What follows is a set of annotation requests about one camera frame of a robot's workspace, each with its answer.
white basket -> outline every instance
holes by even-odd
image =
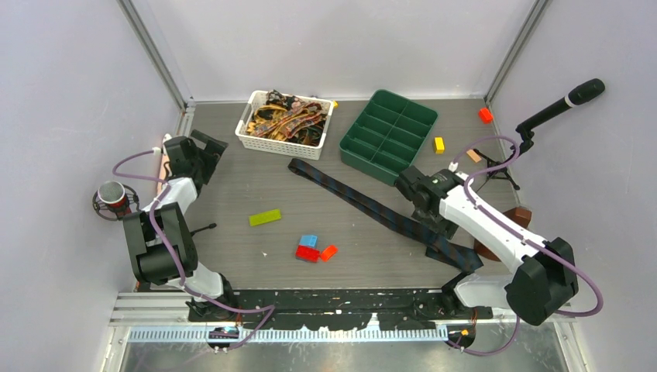
[[[253,113],[260,107],[264,106],[267,101],[267,91],[255,91],[251,94],[251,98],[249,98],[249,101],[246,103],[242,117],[239,119],[239,123],[237,123],[237,128],[235,129],[235,134],[238,136],[239,140],[242,141],[244,147],[251,150],[267,151],[268,153],[281,153],[283,155],[290,155],[291,157],[319,160],[319,155],[322,154],[322,147],[326,140],[326,133],[329,130],[329,122],[331,121],[331,114],[333,113],[333,101],[301,97],[300,95],[297,97],[306,102],[317,102],[322,105],[322,112],[326,114],[324,132],[322,133],[322,138],[319,140],[318,146],[300,145],[298,143],[276,141],[274,139],[259,138],[246,134],[246,127],[248,126],[249,121],[251,121]]]

necktie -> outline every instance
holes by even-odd
[[[483,266],[474,250],[448,242],[444,236],[431,231],[419,222],[400,215],[378,201],[337,181],[335,178],[329,177],[303,160],[292,159],[290,164],[287,165],[287,169],[322,186],[388,229],[425,244],[428,257],[467,273]]]

blue lego brick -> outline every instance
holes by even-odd
[[[302,235],[299,241],[300,246],[309,246],[315,248],[317,246],[317,236],[315,235]]]

yellow lego brick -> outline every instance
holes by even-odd
[[[258,226],[264,223],[278,221],[280,218],[280,209],[274,209],[273,211],[262,212],[258,213],[257,215],[250,215],[249,225]]]
[[[433,139],[433,150],[435,153],[445,152],[445,144],[442,142],[442,137],[435,137]]]

brown wooden piece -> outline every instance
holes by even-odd
[[[504,215],[523,229],[527,229],[529,222],[531,221],[531,211],[522,207],[509,209]],[[490,252],[486,246],[480,243],[479,240],[474,241],[474,251],[481,257],[486,257],[488,260],[500,261],[500,259],[497,258],[493,252]]]

